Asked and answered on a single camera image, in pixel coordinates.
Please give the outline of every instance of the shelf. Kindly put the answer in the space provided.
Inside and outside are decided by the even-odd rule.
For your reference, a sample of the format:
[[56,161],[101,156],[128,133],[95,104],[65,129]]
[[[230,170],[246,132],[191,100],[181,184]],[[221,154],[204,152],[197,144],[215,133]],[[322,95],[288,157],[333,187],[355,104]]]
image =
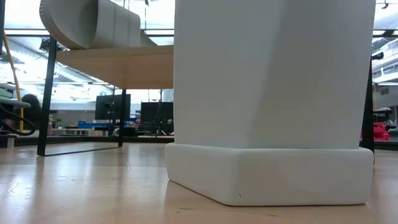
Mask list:
[[122,89],[173,88],[173,45],[57,52],[57,61]]

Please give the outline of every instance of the floor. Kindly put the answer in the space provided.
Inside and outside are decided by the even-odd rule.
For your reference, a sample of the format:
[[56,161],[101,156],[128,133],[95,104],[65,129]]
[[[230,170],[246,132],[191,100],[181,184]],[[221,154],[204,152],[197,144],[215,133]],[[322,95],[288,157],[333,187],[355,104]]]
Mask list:
[[169,182],[164,144],[46,158],[37,157],[34,147],[0,149],[0,223],[396,223],[397,211],[398,152],[392,151],[376,152],[366,205],[237,208]]

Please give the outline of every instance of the white column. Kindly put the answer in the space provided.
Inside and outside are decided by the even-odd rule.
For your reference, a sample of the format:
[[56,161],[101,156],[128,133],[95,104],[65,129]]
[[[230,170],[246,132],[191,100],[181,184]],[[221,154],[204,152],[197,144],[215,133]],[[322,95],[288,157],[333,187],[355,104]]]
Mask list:
[[229,205],[364,203],[373,155],[358,143],[374,8],[177,1],[170,179]]

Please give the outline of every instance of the black metal table leg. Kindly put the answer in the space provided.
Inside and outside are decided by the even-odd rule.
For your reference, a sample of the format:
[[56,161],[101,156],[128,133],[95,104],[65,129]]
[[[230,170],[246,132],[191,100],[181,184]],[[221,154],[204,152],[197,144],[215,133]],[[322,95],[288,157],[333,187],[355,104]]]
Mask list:
[[374,153],[373,137],[373,91],[372,91],[372,60],[369,65],[368,84],[366,86],[365,108],[362,122],[362,147]]
[[119,147],[123,147],[123,131],[124,131],[124,120],[126,119],[126,90],[122,91],[122,105],[120,114],[120,124],[119,124]]
[[6,0],[0,0],[0,30],[1,30],[1,37],[0,37],[0,49],[2,49],[2,42],[3,42],[3,30],[4,30],[4,16],[6,11]]
[[55,59],[57,58],[57,41],[50,37],[49,61],[47,64],[47,75],[45,77],[42,117],[40,119],[39,141],[37,143],[37,155],[45,156],[45,144],[49,128],[49,116],[51,105],[52,85],[54,79]]

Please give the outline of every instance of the computer monitor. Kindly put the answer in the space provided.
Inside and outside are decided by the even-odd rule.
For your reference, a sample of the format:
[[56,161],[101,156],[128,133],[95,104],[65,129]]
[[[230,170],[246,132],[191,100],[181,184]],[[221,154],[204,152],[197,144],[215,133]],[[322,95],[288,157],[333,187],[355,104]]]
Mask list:
[[173,107],[172,102],[141,103],[141,122],[151,123],[173,119]]
[[[124,111],[125,119],[130,118],[130,101],[131,95],[126,95],[126,110]],[[111,120],[121,119],[121,106],[122,106],[122,95],[109,95],[109,96],[97,96],[95,106],[95,119],[97,120]]]

